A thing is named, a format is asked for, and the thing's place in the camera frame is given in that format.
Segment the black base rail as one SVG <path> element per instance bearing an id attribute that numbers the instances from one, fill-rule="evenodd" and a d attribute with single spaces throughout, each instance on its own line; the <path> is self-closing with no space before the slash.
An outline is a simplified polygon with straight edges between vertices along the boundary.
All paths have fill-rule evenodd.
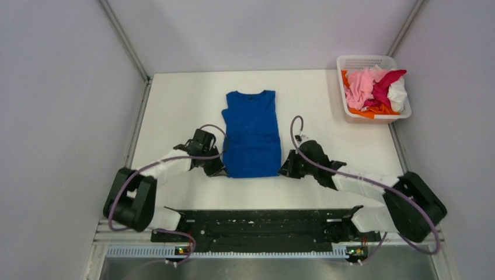
<path id="1" fill-rule="evenodd" d="M 353 209 L 181 210 L 179 234 L 152 233 L 154 243 L 196 241 L 196 253 L 330 252 L 341 242 L 377 242 L 351 222 Z"/>

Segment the magenta t-shirt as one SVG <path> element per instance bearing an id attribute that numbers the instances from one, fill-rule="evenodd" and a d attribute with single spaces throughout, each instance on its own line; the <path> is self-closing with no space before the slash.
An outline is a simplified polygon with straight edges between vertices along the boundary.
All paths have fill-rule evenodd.
<path id="1" fill-rule="evenodd" d="M 393 111 L 391 108 L 391 103 L 387 98 L 388 87 L 401 76 L 405 76 L 406 73 L 407 70 L 405 69 L 391 69 L 386 71 L 380 80 L 375 79 L 375 83 L 373 84 L 371 91 L 372 98 L 367 99 L 364 102 L 364 107 L 384 107 L 387 108 L 388 111 Z"/>

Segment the white t-shirt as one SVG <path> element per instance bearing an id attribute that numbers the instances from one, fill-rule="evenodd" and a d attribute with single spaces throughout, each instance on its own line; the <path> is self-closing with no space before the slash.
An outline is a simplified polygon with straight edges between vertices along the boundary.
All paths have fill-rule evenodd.
<path id="1" fill-rule="evenodd" d="M 403 76 L 391 83 L 388 87 L 387 98 L 391 103 L 391 108 L 396 113 L 401 113 L 405 107 L 407 91 Z"/>

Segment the orange t-shirt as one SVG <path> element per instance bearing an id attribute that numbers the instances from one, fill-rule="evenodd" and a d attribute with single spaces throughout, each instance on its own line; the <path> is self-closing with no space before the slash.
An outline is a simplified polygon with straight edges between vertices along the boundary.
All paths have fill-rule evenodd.
<path id="1" fill-rule="evenodd" d="M 377 116 L 396 116 L 399 115 L 400 113 L 394 113 L 393 111 L 388 111 L 387 108 L 384 107 L 369 107 L 366 108 L 364 107 L 363 110 L 355 110 L 355 109 L 349 109 L 347 106 L 348 111 L 351 114 L 356 114 L 365 118 L 370 118 L 370 119 L 375 119 Z"/>

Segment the corner aluminium post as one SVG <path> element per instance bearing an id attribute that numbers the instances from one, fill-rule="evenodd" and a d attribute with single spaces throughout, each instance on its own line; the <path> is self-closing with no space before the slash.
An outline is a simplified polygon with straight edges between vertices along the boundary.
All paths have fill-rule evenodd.
<path id="1" fill-rule="evenodd" d="M 429 2 L 429 0 L 417 0 L 414 3 L 414 6 L 412 7 L 409 15 L 407 16 L 404 24 L 400 28 L 397 36 L 395 37 L 392 45 L 390 46 L 390 48 L 387 52 L 387 56 L 390 56 L 390 57 L 395 56 L 395 54 L 400 49 L 400 46 L 402 45 L 404 39 L 406 38 L 410 28 L 413 26 L 418 15 L 422 12 L 422 10 L 428 4 L 428 2 Z"/>
<path id="2" fill-rule="evenodd" d="M 117 14 L 111 7 L 110 2 L 107 0 L 97 0 L 96 2 L 100 5 L 103 13 L 105 14 L 105 17 L 107 17 L 111 28 L 117 36 L 118 41 L 126 52 L 126 55 L 129 58 L 131 64 L 138 72 L 140 78 L 146 84 L 149 84 L 149 81 L 151 80 L 150 75 L 141 62 L 132 42 L 130 41 L 126 34 L 126 31 L 124 30 L 123 25 L 119 21 Z"/>

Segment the pink t-shirt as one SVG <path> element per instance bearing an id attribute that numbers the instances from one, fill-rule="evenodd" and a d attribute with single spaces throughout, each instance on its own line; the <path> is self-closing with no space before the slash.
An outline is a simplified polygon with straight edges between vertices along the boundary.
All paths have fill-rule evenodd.
<path id="1" fill-rule="evenodd" d="M 349 109 L 363 110 L 364 102 L 371 99 L 371 91 L 376 80 L 380 80 L 387 70 L 375 65 L 356 71 L 342 70 L 344 95 Z"/>

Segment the blue printed t-shirt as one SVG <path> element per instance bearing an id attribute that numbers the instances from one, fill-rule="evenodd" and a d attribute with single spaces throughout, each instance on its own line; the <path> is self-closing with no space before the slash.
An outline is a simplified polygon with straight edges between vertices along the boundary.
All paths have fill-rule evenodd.
<path id="1" fill-rule="evenodd" d="M 234 179 L 275 177 L 281 167 L 281 138 L 276 115 L 276 92 L 226 94 L 221 114 L 227 143 L 223 163 Z"/>

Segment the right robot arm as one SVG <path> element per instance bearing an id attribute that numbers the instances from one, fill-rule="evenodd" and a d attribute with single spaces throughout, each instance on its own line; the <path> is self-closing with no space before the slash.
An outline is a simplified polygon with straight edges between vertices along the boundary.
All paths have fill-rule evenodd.
<path id="1" fill-rule="evenodd" d="M 355 193 L 378 203 L 364 206 L 342 224 L 349 240 L 366 232 L 392 232 L 420 243 L 447 215 L 446 206 L 426 182 L 411 171 L 401 176 L 359 170 L 345 162 L 330 160 L 314 140 L 290 150 L 278 173 L 292 179 L 313 177 L 322 187 Z"/>

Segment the left corner aluminium post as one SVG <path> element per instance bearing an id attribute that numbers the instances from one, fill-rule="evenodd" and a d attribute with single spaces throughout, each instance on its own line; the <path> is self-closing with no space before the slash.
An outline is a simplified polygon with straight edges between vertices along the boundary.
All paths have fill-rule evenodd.
<path id="1" fill-rule="evenodd" d="M 107 0 L 97 0 L 96 2 L 100 5 L 103 13 L 105 14 L 105 17 L 107 17 L 111 28 L 117 36 L 118 41 L 126 52 L 126 55 L 129 58 L 131 64 L 138 72 L 140 78 L 146 84 L 149 84 L 149 81 L 151 80 L 150 75 L 141 62 L 132 42 L 130 41 L 126 34 L 126 31 L 124 30 L 123 25 L 119 21 L 117 14 L 111 7 L 110 2 Z"/>

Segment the right corner aluminium post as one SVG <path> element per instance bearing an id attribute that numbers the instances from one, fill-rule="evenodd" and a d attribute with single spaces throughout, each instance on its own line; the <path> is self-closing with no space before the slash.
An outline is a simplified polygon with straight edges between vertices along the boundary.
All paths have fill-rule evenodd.
<path id="1" fill-rule="evenodd" d="M 422 12 L 422 10 L 428 4 L 428 2 L 429 2 L 429 0 L 417 0 L 414 3 L 414 6 L 412 7 L 409 15 L 407 16 L 404 24 L 400 28 L 397 36 L 395 37 L 392 45 L 390 46 L 390 48 L 387 52 L 387 56 L 390 56 L 390 57 L 395 56 L 395 54 L 400 49 L 400 46 L 402 45 L 404 39 L 406 38 L 410 28 L 413 26 L 418 15 Z"/>

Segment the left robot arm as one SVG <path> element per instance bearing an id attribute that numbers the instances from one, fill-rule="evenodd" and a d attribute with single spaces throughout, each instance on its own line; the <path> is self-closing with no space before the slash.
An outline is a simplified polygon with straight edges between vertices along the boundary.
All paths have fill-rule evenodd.
<path id="1" fill-rule="evenodd" d="M 111 230 L 165 230 L 173 241 L 187 234 L 181 214 L 171 208 L 156 206 L 156 194 L 172 178 L 195 168 L 203 169 L 207 177 L 226 176 L 217 138 L 204 127 L 195 130 L 192 138 L 178 144 L 164 157 L 139 169 L 122 167 L 115 175 L 103 207 Z"/>

